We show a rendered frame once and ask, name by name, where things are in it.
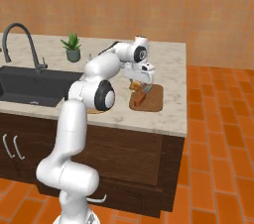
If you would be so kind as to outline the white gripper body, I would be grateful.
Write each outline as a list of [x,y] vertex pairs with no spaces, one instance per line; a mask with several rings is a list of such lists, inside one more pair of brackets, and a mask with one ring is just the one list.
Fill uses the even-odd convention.
[[141,81],[147,84],[153,84],[155,79],[155,72],[151,71],[143,71],[143,70],[133,70],[133,69],[124,69],[124,75],[129,79],[135,81]]

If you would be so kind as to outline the dark grey curved tap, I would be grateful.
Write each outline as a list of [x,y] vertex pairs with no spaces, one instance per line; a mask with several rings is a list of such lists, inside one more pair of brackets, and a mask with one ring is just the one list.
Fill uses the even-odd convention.
[[33,61],[34,61],[34,66],[35,66],[35,72],[37,74],[40,74],[43,69],[47,69],[48,68],[48,65],[44,61],[42,63],[39,63],[37,52],[36,52],[36,49],[35,49],[35,46],[34,46],[34,42],[33,42],[32,36],[31,36],[29,30],[23,24],[21,24],[21,23],[12,23],[12,24],[10,24],[5,29],[5,31],[3,33],[2,49],[3,49],[5,61],[6,62],[11,62],[11,58],[9,57],[9,51],[8,51],[8,48],[7,48],[7,38],[8,38],[9,32],[14,27],[19,27],[19,28],[21,28],[25,32],[25,34],[26,34],[26,36],[28,38],[29,44],[30,44],[30,48],[31,48],[31,52],[32,52],[32,57],[33,57]]

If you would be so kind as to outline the dark wood island cabinet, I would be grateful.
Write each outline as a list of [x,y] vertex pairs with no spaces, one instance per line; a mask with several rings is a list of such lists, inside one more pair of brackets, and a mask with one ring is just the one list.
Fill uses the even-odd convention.
[[[17,161],[13,144],[15,116],[21,115],[0,113],[0,177],[28,182]],[[2,136],[5,133],[9,136],[11,152],[15,154],[14,159],[9,158],[4,148]],[[161,136],[163,140],[156,185],[129,182],[100,175],[99,187],[92,196],[102,198],[106,194],[107,198],[103,203],[105,207],[152,217],[158,217],[163,210],[172,211],[185,139],[176,136]],[[60,194],[57,189],[50,188],[37,180],[29,183],[35,184],[41,194],[51,196]]]

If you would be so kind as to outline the dark wood cupboard door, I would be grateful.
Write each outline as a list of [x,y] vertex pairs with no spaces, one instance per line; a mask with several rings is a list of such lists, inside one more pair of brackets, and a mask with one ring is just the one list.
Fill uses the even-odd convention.
[[17,144],[20,153],[25,156],[17,161],[25,173],[28,182],[36,181],[36,169],[42,159],[53,150],[57,121],[27,116],[14,117],[13,135],[18,136]]

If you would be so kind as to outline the brown wooden cutting board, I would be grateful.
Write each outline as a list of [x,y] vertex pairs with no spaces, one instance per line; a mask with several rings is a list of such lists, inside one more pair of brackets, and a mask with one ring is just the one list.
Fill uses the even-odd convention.
[[163,109],[164,88],[162,85],[154,84],[146,95],[145,100],[139,105],[135,106],[134,101],[141,95],[142,91],[134,91],[131,94],[129,101],[129,108],[136,111],[144,112],[159,112]]

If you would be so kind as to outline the dark wood drawer front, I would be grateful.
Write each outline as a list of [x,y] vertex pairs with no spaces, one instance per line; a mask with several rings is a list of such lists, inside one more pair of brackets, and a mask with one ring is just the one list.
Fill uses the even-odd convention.
[[85,149],[72,159],[103,177],[156,185],[162,140],[161,135],[89,125]]

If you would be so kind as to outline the orange-handled knife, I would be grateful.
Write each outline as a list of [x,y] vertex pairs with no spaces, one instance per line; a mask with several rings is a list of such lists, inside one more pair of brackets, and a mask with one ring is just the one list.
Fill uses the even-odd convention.
[[140,95],[134,100],[134,106],[138,107],[145,100],[147,93],[152,89],[151,85],[146,86],[140,93]]

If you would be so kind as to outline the green plant in grey pot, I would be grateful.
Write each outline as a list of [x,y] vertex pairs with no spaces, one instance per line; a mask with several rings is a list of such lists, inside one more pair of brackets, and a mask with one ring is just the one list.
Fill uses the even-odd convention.
[[66,58],[70,62],[78,62],[80,60],[80,43],[77,34],[69,33],[68,41],[62,40],[65,48]]

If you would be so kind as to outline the black sink basin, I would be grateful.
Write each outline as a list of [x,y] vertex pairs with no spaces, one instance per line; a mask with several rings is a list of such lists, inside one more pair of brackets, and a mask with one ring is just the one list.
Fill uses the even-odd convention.
[[82,72],[0,67],[0,101],[56,107]]

